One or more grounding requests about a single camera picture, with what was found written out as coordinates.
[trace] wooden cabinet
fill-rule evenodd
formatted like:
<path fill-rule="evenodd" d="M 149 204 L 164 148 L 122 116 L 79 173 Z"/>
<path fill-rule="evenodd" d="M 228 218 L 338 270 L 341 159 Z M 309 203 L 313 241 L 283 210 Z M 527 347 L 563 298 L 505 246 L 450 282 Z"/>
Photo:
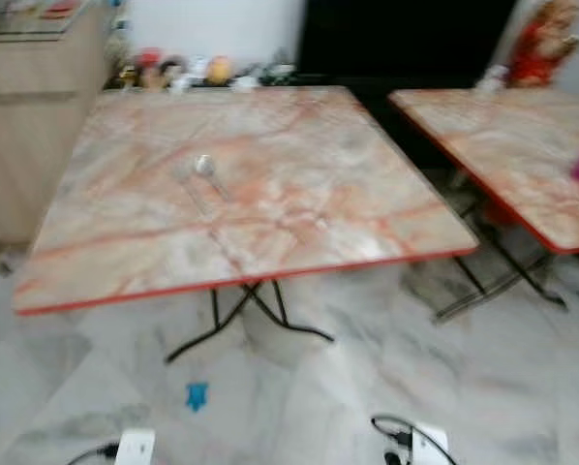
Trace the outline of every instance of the wooden cabinet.
<path fill-rule="evenodd" d="M 0 42 L 0 242 L 33 238 L 106 80 L 105 9 L 81 8 L 42 41 Z"/>

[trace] table leg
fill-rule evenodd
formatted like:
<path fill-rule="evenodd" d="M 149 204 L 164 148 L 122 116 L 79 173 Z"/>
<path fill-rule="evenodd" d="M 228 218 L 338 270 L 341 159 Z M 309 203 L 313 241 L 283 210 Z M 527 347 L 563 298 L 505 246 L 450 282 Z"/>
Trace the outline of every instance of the table leg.
<path fill-rule="evenodd" d="M 262 284 L 263 284 L 262 282 L 258 282 L 254 285 L 243 284 L 241 288 L 244 290 L 244 295 L 242 295 L 238 303 L 233 307 L 233 309 L 229 312 L 228 316 L 223 321 L 221 321 L 219 317 L 219 302 L 217 290 L 216 289 L 211 290 L 210 294 L 212 296 L 212 312 L 214 317 L 214 328 L 210 329 L 209 331 L 206 331 L 201 336 L 196 337 L 195 339 L 185 344 L 182 344 L 180 347 L 178 347 L 176 350 L 174 350 L 168 356 L 165 357 L 165 363 L 166 364 L 172 363 L 174 360 L 176 360 L 178 357 L 180 357 L 189 349 L 193 349 L 194 346 L 197 346 L 207 341 L 212 336 L 218 334 L 223 329 L 225 329 L 229 325 L 229 323 L 231 323 L 231 321 L 236 317 L 236 315 L 238 315 L 238 313 L 240 313 L 244 309 L 245 305 L 250 299 L 253 299 L 255 301 L 255 303 L 258 305 L 259 310 L 261 310 L 270 320 L 272 320 L 272 322 L 275 325 L 291 331 L 315 334 L 316 336 L 322 337 L 323 339 L 329 342 L 334 342 L 334 338 L 332 336 L 318 329 L 302 325 L 291 325 L 289 323 L 288 313 L 286 310 L 285 303 L 283 302 L 283 297 L 281 295 L 281 288 L 279 286 L 279 283 L 276 280 L 273 280 L 272 286 L 274 287 L 274 293 L 277 299 L 277 304 L 281 312 L 281 319 L 279 319 L 279 317 L 277 317 L 272 312 L 272 310 L 270 310 L 270 307 L 263 300 L 261 300 L 261 298 L 257 294 Z"/>
<path fill-rule="evenodd" d="M 460 259 L 459 257 L 453 257 L 453 260 L 457 263 L 457 265 L 464 272 L 464 274 L 466 274 L 466 277 L 471 280 L 472 284 L 476 287 L 476 289 L 482 295 L 487 295 L 487 291 L 485 291 L 485 288 L 481 285 L 479 280 L 476 279 L 474 273 L 472 273 L 471 269 L 466 266 L 466 264 L 462 261 L 462 259 Z"/>
<path fill-rule="evenodd" d="M 253 289 L 256 291 L 260 286 L 261 286 L 261 283 L 256 283 L 253 286 Z M 174 360 L 176 360 L 178 357 L 180 357 L 182 354 L 184 354 L 189 349 L 193 349 L 194 346 L 198 346 L 202 342 L 207 341 L 212 336 L 218 334 L 223 329 L 225 329 L 229 325 L 229 323 L 231 323 L 231 321 L 236 317 L 236 315 L 238 315 L 238 313 L 240 313 L 242 311 L 244 306 L 251 299 L 250 293 L 245 293 L 244 295 L 242 295 L 242 298 L 240 298 L 238 303 L 229 312 L 229 314 L 225 318 L 225 320 L 221 322 L 220 318 L 219 318 L 219 301 L 218 301 L 217 290 L 216 289 L 210 290 L 210 293 L 212 295 L 212 311 L 214 312 L 214 328 L 210 329 L 209 331 L 204 332 L 201 336 L 196 337 L 195 339 L 193 339 L 185 344 L 182 344 L 180 347 L 175 349 L 173 352 L 171 352 L 168 356 L 165 357 L 165 363 L 166 364 L 172 363 Z"/>
<path fill-rule="evenodd" d="M 535 268 L 543 266 L 543 265 L 545 265 L 547 260 L 548 260 L 547 257 L 541 258 L 541 259 L 535 261 L 534 263 L 532 263 L 531 265 L 529 265 L 527 270 L 532 271 Z M 434 318 L 432 319 L 432 322 L 435 325 L 441 325 L 443 323 L 446 323 L 447 321 L 451 320 L 453 317 L 456 317 L 463 312 L 471 310 L 471 308 L 474 307 L 475 305 L 478 305 L 480 303 L 484 303 L 488 300 L 491 300 L 492 298 L 499 296 L 500 294 L 504 293 L 505 291 L 507 291 L 511 287 L 513 287 L 513 285 L 518 283 L 520 281 L 520 279 L 522 279 L 522 277 L 519 274 L 516 274 L 511 279 L 508 279 L 508 280 L 502 282 L 500 285 L 498 285 L 497 288 L 493 288 L 493 289 L 489 289 L 489 290 L 483 288 L 483 290 L 485 291 L 485 294 L 480 289 L 477 289 L 479 291 L 479 295 L 477 295 L 477 294 L 469 295 L 468 297 L 462 298 L 462 299 L 458 300 L 457 302 L 452 303 L 451 305 L 444 308 L 443 310 L 436 312 L 436 314 L 434 315 Z"/>
<path fill-rule="evenodd" d="M 557 294 L 543 289 L 543 287 L 527 272 L 527 270 L 524 269 L 524 267 L 521 266 L 513 258 L 513 256 L 509 253 L 509 251 L 506 250 L 505 247 L 503 247 L 503 245 L 498 241 L 497 238 L 491 237 L 490 242 L 492 242 L 494 248 L 496 248 L 496 250 L 499 251 L 499 253 L 503 256 L 503 258 L 513 267 L 513 269 L 515 269 L 520 274 L 520 276 L 524 278 L 524 280 L 527 283 L 531 285 L 531 287 L 539 295 L 541 295 L 544 299 L 548 300 L 549 302 L 556 303 L 557 305 L 562 306 L 565 311 L 567 310 L 564 300 L 560 298 Z"/>
<path fill-rule="evenodd" d="M 257 289 L 254 289 L 254 287 L 248 286 L 246 284 L 243 284 L 241 287 L 246 293 L 249 293 L 251 298 L 258 305 L 259 310 L 261 310 L 265 314 L 265 316 L 268 317 L 272 321 L 272 323 L 274 323 L 275 325 L 280 326 L 284 329 L 288 329 L 290 331 L 306 332 L 306 333 L 310 333 L 310 334 L 315 334 L 316 336 L 319 336 L 319 337 L 327 340 L 328 342 L 334 342 L 335 341 L 334 337 L 332 337 L 329 334 L 326 334 L 323 331 L 320 331 L 319 329 L 315 329 L 315 328 L 309 327 L 309 326 L 291 325 L 288 322 L 288 315 L 286 312 L 285 303 L 283 302 L 283 297 L 281 296 L 281 289 L 279 287 L 279 283 L 276 280 L 273 280 L 272 285 L 274 287 L 274 292 L 275 292 L 275 295 L 277 297 L 277 305 L 279 306 L 279 309 L 281 311 L 281 320 L 279 320 L 279 317 L 277 317 L 274 313 L 272 313 L 272 310 L 270 310 L 270 307 L 263 300 L 261 300 L 261 298 L 259 298 L 259 295 L 257 295 Z"/>

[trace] marble-pattern tabletop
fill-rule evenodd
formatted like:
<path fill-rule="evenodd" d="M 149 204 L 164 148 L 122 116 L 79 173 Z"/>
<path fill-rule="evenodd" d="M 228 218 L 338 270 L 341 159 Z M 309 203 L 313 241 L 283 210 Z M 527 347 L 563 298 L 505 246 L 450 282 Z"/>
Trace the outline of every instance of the marble-pattern tabletop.
<path fill-rule="evenodd" d="M 553 89 L 404 90 L 390 99 L 556 253 L 579 252 L 579 98 Z"/>
<path fill-rule="evenodd" d="M 231 201 L 191 173 L 200 155 L 213 158 Z M 31 315 L 475 247 L 345 88 L 113 92 L 84 126 L 14 308 Z"/>

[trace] electrical cord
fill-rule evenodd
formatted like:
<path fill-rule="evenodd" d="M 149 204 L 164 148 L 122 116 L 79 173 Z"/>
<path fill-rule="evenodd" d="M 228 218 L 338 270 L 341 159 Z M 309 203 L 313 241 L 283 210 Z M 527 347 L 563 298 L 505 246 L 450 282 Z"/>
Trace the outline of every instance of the electrical cord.
<path fill-rule="evenodd" d="M 408 428 L 410 430 L 410 433 L 405 433 L 402 431 L 392 432 L 390 430 L 386 430 L 379 425 L 379 422 L 381 422 L 381 421 L 392 421 L 394 423 L 401 424 L 402 426 Z M 450 465 L 457 465 L 457 462 L 455 460 L 453 460 L 453 457 L 451 457 L 448 454 L 448 452 L 446 450 L 444 450 L 444 448 L 442 447 L 442 445 L 438 441 L 436 441 L 434 438 L 432 438 L 425 431 L 422 431 L 420 428 L 417 428 L 414 425 L 414 423 L 411 423 L 411 422 L 407 421 L 406 419 L 394 417 L 392 415 L 374 415 L 371 417 L 371 424 L 381 434 L 383 434 L 387 438 L 395 440 L 395 442 L 397 444 L 399 444 L 400 446 L 404 446 L 404 447 L 408 448 L 410 452 L 412 451 L 412 432 L 416 431 L 421 437 L 426 439 L 427 442 L 429 442 L 432 446 L 434 446 L 442 454 L 442 456 L 448 460 L 448 463 Z"/>
<path fill-rule="evenodd" d="M 117 449 L 119 448 L 119 443 L 107 443 L 101 448 L 88 450 L 87 452 L 82 453 L 76 458 L 73 458 L 68 465 L 75 465 L 76 463 L 80 462 L 89 457 L 95 457 L 96 455 L 103 455 L 106 460 L 115 459 L 117 456 Z"/>

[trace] blue object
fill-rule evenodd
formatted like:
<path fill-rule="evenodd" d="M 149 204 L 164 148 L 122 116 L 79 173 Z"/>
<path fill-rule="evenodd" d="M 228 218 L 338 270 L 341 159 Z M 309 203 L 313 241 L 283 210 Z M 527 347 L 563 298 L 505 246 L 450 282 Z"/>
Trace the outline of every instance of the blue object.
<path fill-rule="evenodd" d="M 189 383 L 186 385 L 186 392 L 188 398 L 186 399 L 186 406 L 190 407 L 193 412 L 197 412 L 201 407 L 207 403 L 208 383 Z"/>

